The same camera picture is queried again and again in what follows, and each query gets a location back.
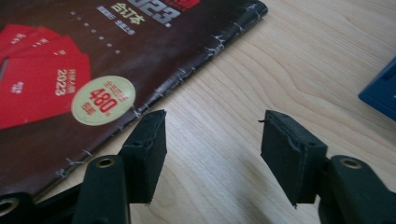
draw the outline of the blue object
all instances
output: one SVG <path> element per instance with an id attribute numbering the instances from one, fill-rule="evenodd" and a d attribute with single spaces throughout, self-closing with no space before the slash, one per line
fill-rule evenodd
<path id="1" fill-rule="evenodd" d="M 396 120 L 396 57 L 359 94 L 359 98 Z"/>

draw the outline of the book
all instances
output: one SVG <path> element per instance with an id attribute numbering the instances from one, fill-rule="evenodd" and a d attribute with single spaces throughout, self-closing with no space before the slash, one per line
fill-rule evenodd
<path id="1" fill-rule="evenodd" d="M 0 195 L 37 197 L 267 13 L 258 0 L 0 3 Z"/>

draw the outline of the red envelope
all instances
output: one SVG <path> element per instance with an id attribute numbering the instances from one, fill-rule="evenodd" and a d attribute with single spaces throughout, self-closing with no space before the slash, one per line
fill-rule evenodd
<path id="1" fill-rule="evenodd" d="M 69 36 L 62 36 L 51 40 L 45 45 L 22 49 L 9 55 L 10 58 L 36 55 L 74 55 L 81 54 L 76 44 Z"/>
<path id="2" fill-rule="evenodd" d="M 0 50 L 0 62 L 2 62 L 10 54 L 18 52 L 21 49 L 26 49 L 29 47 L 37 47 L 41 45 L 48 44 L 51 39 L 60 37 L 60 35 L 47 29 L 45 27 L 38 27 L 32 33 L 26 35 L 15 44 L 7 45 L 5 48 Z"/>
<path id="3" fill-rule="evenodd" d="M 71 111 L 91 79 L 88 55 L 10 58 L 0 69 L 0 129 Z"/>
<path id="4" fill-rule="evenodd" d="M 34 32 L 35 28 L 31 26 L 9 24 L 0 33 L 0 51 L 4 48 L 9 48 L 17 44 L 30 33 Z"/>

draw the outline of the metal bolt hole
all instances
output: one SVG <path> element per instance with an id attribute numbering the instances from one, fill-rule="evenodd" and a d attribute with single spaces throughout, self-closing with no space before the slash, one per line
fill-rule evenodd
<path id="1" fill-rule="evenodd" d="M 107 167 L 113 165 L 114 163 L 115 163 L 114 160 L 105 158 L 105 159 L 102 159 L 101 161 L 99 161 L 98 163 L 96 163 L 96 166 L 99 168 L 107 168 Z"/>
<path id="2" fill-rule="evenodd" d="M 0 217 L 12 212 L 20 203 L 16 198 L 4 199 L 0 201 Z"/>
<path id="3" fill-rule="evenodd" d="M 340 162 L 348 168 L 356 170 L 361 169 L 361 164 L 357 161 L 351 159 L 341 159 Z"/>

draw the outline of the yellow circle label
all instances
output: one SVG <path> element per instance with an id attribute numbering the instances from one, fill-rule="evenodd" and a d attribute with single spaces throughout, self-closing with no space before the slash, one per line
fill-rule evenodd
<path id="1" fill-rule="evenodd" d="M 125 114 L 134 104 L 134 85 L 124 77 L 99 77 L 85 84 L 76 94 L 72 113 L 79 122 L 97 126 Z"/>

